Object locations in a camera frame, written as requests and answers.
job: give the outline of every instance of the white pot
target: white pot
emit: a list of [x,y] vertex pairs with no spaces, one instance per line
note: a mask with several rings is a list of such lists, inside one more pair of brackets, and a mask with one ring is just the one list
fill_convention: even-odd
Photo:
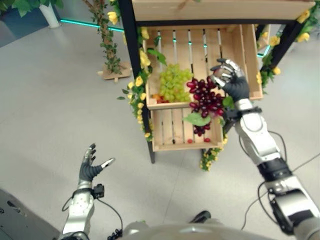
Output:
[[45,20],[48,22],[50,28],[57,28],[60,26],[51,3],[49,3],[49,6],[41,4],[39,9],[45,17]]

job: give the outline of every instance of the potted plant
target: potted plant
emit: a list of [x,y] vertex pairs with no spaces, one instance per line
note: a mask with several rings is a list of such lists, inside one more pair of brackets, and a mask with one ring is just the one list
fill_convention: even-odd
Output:
[[49,24],[50,28],[60,26],[52,5],[63,8],[62,0],[2,0],[0,2],[0,10],[7,10],[8,7],[17,8],[21,17],[31,12],[32,9],[39,8]]

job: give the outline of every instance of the black metal frame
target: black metal frame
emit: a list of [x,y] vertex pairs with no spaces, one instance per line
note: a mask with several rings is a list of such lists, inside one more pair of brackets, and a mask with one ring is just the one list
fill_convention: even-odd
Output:
[[[118,0],[121,12],[121,18],[126,37],[127,47],[129,51],[130,61],[134,78],[136,78],[140,71],[140,56],[138,43],[137,26],[177,26],[177,25],[212,25],[212,24],[286,24],[282,35],[280,37],[280,44],[273,49],[273,58],[271,60],[271,67],[278,65],[282,57],[285,55],[290,45],[295,41],[303,24],[295,20],[287,19],[199,19],[199,20],[160,20],[160,21],[136,21],[134,8],[131,0]],[[147,132],[150,131],[149,126],[150,111],[147,108],[146,101],[142,108],[143,125]],[[147,142],[151,162],[155,163],[155,152],[153,152],[152,142]]]

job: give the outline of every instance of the teal led strip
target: teal led strip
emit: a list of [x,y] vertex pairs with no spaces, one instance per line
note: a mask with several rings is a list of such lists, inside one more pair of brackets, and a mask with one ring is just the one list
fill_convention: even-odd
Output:
[[[76,21],[76,20],[69,20],[69,19],[62,18],[60,20],[60,22],[68,23],[68,24],[78,24],[78,25],[93,27],[93,28],[100,28],[100,26],[98,26],[97,24],[88,23],[88,22],[84,22],[84,21]],[[112,30],[112,31],[116,31],[116,32],[124,32],[124,30],[122,28],[114,27],[114,26],[109,26],[108,29]]]

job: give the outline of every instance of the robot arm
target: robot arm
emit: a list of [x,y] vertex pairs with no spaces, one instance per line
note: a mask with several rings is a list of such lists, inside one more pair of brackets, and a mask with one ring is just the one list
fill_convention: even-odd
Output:
[[[229,59],[221,58],[218,62],[222,65],[213,67],[214,74],[210,77],[235,101],[233,119],[227,120],[235,123],[249,157],[263,176],[268,192],[273,195],[270,205],[281,230],[288,235],[295,234],[298,240],[319,237],[319,210],[282,158],[260,111],[250,102],[243,71]],[[218,69],[230,73],[216,77]]]

